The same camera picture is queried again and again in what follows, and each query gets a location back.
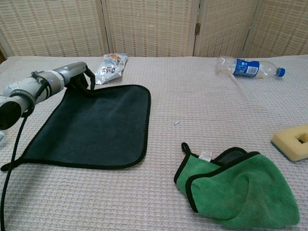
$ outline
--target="yellow sponge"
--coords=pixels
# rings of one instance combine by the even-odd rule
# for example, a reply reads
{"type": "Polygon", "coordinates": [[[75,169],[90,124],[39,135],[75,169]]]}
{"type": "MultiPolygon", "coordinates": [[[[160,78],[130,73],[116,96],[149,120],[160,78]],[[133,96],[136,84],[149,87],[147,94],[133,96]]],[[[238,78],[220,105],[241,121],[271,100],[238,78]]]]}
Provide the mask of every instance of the yellow sponge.
{"type": "Polygon", "coordinates": [[[308,157],[308,124],[277,131],[271,141],[292,161],[308,157]]]}

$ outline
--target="blue bottle label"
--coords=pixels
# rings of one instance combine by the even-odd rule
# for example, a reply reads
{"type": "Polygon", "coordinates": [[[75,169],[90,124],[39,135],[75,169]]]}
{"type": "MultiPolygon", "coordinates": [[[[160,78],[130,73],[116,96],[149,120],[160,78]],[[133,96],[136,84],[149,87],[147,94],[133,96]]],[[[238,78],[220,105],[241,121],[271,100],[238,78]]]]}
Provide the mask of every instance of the blue bottle label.
{"type": "Polygon", "coordinates": [[[259,61],[249,61],[244,59],[236,60],[235,76],[255,77],[258,73],[260,63],[259,61]]]}

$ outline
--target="towel tag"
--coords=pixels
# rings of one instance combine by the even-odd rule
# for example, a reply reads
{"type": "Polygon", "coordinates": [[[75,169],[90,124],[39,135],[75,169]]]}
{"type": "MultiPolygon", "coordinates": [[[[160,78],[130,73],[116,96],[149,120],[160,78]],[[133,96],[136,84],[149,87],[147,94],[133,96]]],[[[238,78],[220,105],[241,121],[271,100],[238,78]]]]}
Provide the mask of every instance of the towel tag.
{"type": "Polygon", "coordinates": [[[203,152],[201,152],[201,155],[199,156],[199,159],[202,159],[202,160],[210,162],[211,159],[212,159],[212,155],[213,155],[213,152],[203,151],[203,152]]]}

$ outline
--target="blue bottle cap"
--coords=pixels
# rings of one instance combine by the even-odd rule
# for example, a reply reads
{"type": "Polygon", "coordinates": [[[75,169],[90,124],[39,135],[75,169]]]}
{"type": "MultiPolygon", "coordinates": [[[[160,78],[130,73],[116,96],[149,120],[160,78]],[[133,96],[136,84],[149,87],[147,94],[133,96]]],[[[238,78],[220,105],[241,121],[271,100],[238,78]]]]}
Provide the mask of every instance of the blue bottle cap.
{"type": "Polygon", "coordinates": [[[285,74],[285,69],[278,67],[277,71],[276,71],[276,76],[282,77],[282,76],[284,76],[284,74],[285,74]]]}

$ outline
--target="green towel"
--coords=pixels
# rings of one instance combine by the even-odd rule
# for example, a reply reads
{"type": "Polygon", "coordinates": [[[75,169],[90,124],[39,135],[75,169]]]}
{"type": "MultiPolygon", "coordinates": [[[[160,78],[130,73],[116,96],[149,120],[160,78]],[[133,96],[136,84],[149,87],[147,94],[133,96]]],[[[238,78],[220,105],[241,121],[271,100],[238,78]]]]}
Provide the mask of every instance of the green towel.
{"type": "Polygon", "coordinates": [[[229,228],[280,228],[299,223],[295,198],[282,173],[259,152],[230,148],[211,162],[186,143],[174,182],[192,209],[229,228]]]}

